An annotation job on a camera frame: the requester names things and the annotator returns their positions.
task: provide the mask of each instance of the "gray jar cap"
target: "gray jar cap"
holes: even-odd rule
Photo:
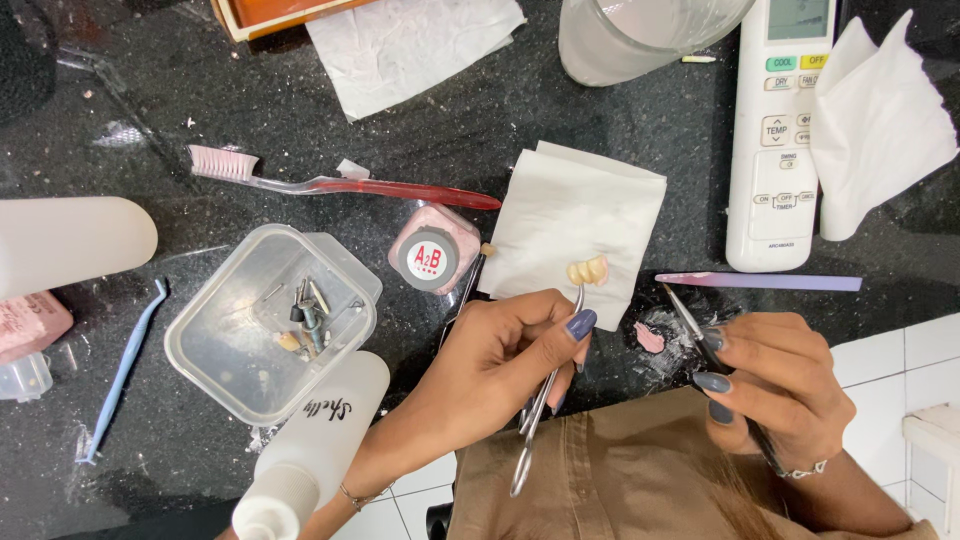
[[[460,253],[457,243],[443,229],[420,227],[400,244],[396,259],[404,280],[416,289],[432,291],[456,274]]]

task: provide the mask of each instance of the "bracelet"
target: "bracelet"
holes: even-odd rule
[[[370,495],[370,496],[368,496],[368,497],[359,497],[359,498],[353,497],[352,495],[350,495],[349,491],[347,491],[346,487],[344,487],[343,484],[340,484],[340,491],[342,491],[343,494],[344,494],[344,495],[347,497],[347,499],[350,501],[350,503],[353,504],[353,507],[356,508],[357,513],[360,513],[360,510],[363,509],[364,505],[366,505],[367,503],[370,503],[371,501],[373,501],[373,500],[376,499],[377,497],[383,495],[384,493],[387,493],[387,490],[389,490],[390,488],[394,487],[394,484],[395,484],[395,483],[396,483],[396,481],[390,482],[390,485],[388,485],[383,491],[381,491],[380,493],[377,493],[377,494],[375,494],[375,495]]]
[[[813,469],[809,471],[793,471],[790,473],[777,473],[777,476],[782,479],[790,477],[792,479],[799,480],[803,477],[809,477],[810,475],[823,474],[825,468],[827,468],[827,461],[824,459],[823,461],[817,461],[816,463],[814,463]]]

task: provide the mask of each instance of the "small plastic case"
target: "small plastic case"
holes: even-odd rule
[[[330,340],[309,361],[277,343],[285,332],[305,342],[290,320],[304,278],[317,285],[330,310],[316,315]],[[171,323],[164,347],[178,371],[238,419],[273,426],[370,337],[382,290],[380,279],[333,236],[264,225]]]
[[[53,385],[47,362],[40,353],[0,364],[0,400],[28,402],[38,399]]]

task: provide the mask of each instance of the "black paintbrush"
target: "black paintbrush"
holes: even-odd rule
[[[697,324],[697,321],[693,318],[693,315],[690,314],[690,311],[687,310],[684,303],[680,301],[680,298],[670,289],[670,286],[666,283],[661,283],[663,288],[666,289],[666,294],[670,297],[670,302],[673,303],[674,309],[677,310],[677,313],[680,314],[680,319],[684,321],[684,326],[690,333],[693,334],[693,342],[697,346],[697,351],[700,351],[700,354],[707,361],[707,371],[712,373],[719,373],[720,375],[729,375],[735,371],[729,365],[720,361],[720,358],[717,357],[717,354],[707,346],[707,343],[704,342],[704,333],[700,330],[700,325]],[[703,389],[696,384],[693,385],[697,390],[703,392]],[[760,451],[763,453],[763,458],[766,459],[767,463],[773,468],[774,472],[777,473],[777,476],[783,477],[783,469],[781,469],[780,464],[777,463],[777,454],[774,450],[773,443],[770,442],[770,438],[767,437],[767,433],[760,427],[753,418],[747,418],[747,430],[750,432],[750,436],[754,438],[756,445],[760,447]]]

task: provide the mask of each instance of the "remote display screen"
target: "remote display screen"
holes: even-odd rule
[[[768,39],[803,39],[827,35],[829,0],[769,0]]]

